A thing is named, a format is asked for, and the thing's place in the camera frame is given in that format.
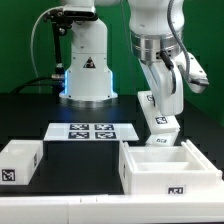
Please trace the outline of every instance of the black tabletop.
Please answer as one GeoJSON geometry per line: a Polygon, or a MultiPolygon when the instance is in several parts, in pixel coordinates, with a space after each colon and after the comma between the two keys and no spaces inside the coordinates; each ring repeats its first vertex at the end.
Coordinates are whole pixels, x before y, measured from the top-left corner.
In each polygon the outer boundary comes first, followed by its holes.
{"type": "MultiPolygon", "coordinates": [[[[49,123],[132,123],[144,145],[150,135],[136,96],[119,96],[113,106],[77,109],[53,95],[0,94],[0,144],[11,139],[43,140],[49,123]]],[[[224,128],[189,102],[177,116],[176,145],[190,139],[213,164],[224,168],[224,128]]],[[[1,196],[123,194],[118,142],[45,142],[44,157],[27,186],[0,186],[1,196]]]]}

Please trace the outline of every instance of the warning label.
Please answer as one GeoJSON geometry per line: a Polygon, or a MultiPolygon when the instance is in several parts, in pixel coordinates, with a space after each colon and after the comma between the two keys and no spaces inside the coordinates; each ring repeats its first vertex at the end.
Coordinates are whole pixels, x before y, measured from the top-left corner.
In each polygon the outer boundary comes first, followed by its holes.
{"type": "Polygon", "coordinates": [[[89,57],[83,68],[96,68],[93,59],[89,57]]]}

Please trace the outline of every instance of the green wall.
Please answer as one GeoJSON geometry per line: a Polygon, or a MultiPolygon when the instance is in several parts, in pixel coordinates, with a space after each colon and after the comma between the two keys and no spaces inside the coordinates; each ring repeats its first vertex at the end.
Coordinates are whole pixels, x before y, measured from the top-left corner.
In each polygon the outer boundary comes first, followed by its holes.
{"type": "MultiPolygon", "coordinates": [[[[38,16],[46,9],[59,5],[59,0],[10,0],[0,3],[0,92],[35,78],[30,58],[30,35],[38,16]]],[[[208,74],[210,86],[196,95],[185,86],[185,97],[210,117],[224,125],[223,64],[224,1],[185,0],[184,42],[208,74]]],[[[114,71],[115,91],[119,94],[136,94],[147,89],[137,59],[130,53],[120,6],[98,8],[100,18],[109,28],[108,64],[114,71]]],[[[125,3],[125,27],[128,32],[129,8],[125,3]]],[[[70,36],[62,38],[65,67],[69,66],[70,36]]],[[[35,38],[35,59],[41,76],[54,72],[54,52],[50,23],[41,22],[35,38]]],[[[37,91],[34,87],[25,92],[37,91]]]]}

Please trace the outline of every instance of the white cube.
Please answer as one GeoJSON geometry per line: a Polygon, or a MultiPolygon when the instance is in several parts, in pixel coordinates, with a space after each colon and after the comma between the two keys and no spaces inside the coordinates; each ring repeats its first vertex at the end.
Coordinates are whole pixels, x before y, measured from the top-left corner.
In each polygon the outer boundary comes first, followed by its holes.
{"type": "Polygon", "coordinates": [[[0,184],[28,185],[42,157],[42,141],[11,140],[0,153],[0,184]]]}

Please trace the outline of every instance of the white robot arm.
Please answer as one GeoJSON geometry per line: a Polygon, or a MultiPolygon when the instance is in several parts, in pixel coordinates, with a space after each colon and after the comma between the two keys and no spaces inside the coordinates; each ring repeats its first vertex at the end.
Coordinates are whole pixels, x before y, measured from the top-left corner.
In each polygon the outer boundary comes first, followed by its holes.
{"type": "Polygon", "coordinates": [[[184,0],[128,0],[131,8],[132,52],[140,60],[142,69],[161,114],[176,115],[183,110],[182,75],[190,88],[199,93],[208,85],[206,74],[189,55],[192,66],[189,74],[184,53],[177,39],[182,39],[184,0]],[[168,11],[171,10],[171,25],[168,11]]]}

